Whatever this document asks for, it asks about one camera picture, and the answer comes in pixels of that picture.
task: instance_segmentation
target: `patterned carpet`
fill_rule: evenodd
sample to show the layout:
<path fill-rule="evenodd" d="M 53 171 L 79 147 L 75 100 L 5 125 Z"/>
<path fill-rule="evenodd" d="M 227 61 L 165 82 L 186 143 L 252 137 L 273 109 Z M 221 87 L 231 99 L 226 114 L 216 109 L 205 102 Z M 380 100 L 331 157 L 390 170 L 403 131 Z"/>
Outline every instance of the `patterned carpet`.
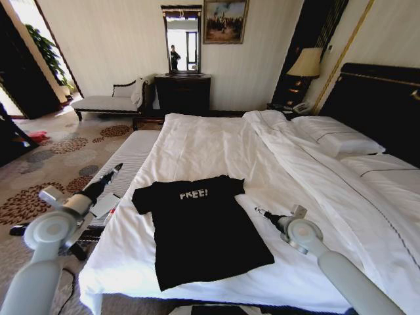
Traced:
<path fill-rule="evenodd" d="M 27 133 L 46 131 L 49 139 L 0 168 L 0 303 L 13 275 L 32 255 L 22 238 L 9 236 L 10 227 L 52 210 L 38 198 L 42 188 L 53 185 L 66 196 L 82 189 L 133 132 L 130 117 L 83 113 L 80 123 L 70 106 L 39 119 L 15 122 Z M 161 129 L 157 124 L 139 127 Z M 60 261 L 76 277 L 83 267 L 74 256 L 60 257 Z M 64 272 L 51 314 L 58 313 L 71 290 L 72 277 Z M 104 298 L 102 313 L 168 314 L 172 308 L 169 301 L 112 295 Z M 90 314 L 79 302 L 78 287 L 61 314 Z"/>

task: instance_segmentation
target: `picture frame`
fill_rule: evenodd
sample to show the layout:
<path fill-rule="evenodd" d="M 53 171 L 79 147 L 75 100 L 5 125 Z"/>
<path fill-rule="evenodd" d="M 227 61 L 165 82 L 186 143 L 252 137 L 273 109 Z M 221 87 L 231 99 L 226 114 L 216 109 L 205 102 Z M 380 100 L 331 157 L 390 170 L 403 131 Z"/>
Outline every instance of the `picture frame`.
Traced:
<path fill-rule="evenodd" d="M 242 44 L 249 0 L 204 0 L 203 44 Z"/>

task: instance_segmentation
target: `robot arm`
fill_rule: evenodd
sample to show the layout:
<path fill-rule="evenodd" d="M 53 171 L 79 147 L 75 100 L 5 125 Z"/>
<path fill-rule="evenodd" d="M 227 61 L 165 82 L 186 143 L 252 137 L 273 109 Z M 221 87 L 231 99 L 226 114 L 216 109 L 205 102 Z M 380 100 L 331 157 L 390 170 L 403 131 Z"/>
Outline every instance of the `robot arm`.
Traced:
<path fill-rule="evenodd" d="M 114 167 L 86 189 L 74 194 L 63 205 L 61 192 L 50 186 L 39 193 L 56 211 L 45 213 L 29 224 L 24 234 L 26 245 L 34 250 L 31 261 L 13 278 L 0 315 L 49 314 L 62 268 L 57 260 L 60 247 L 73 245 L 93 218 L 89 209 L 121 169 Z"/>
<path fill-rule="evenodd" d="M 352 262 L 325 246 L 321 230 L 313 222 L 303 219 L 306 215 L 304 207 L 297 206 L 290 217 L 272 215 L 261 209 L 257 211 L 273 222 L 281 232 L 282 240 L 303 254 L 310 252 L 316 256 L 321 271 L 359 315 L 404 314 Z"/>

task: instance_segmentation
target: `black headboard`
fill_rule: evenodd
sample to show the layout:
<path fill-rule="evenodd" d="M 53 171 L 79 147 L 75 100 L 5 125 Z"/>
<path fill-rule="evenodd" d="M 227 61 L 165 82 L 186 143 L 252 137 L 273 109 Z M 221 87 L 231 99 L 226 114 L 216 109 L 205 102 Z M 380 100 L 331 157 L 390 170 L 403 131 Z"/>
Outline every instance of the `black headboard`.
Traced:
<path fill-rule="evenodd" d="M 420 69 L 345 64 L 320 111 L 420 167 Z"/>

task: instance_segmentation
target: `chaise lounge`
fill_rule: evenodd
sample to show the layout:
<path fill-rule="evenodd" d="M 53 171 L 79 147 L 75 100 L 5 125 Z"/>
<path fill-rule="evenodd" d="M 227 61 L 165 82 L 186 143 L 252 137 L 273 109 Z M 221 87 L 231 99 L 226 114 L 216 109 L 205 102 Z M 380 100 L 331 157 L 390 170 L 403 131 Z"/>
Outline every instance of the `chaise lounge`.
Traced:
<path fill-rule="evenodd" d="M 156 90 L 154 76 L 138 77 L 128 84 L 114 84 L 112 96 L 88 96 L 72 104 L 82 120 L 81 112 L 139 115 L 151 108 Z"/>

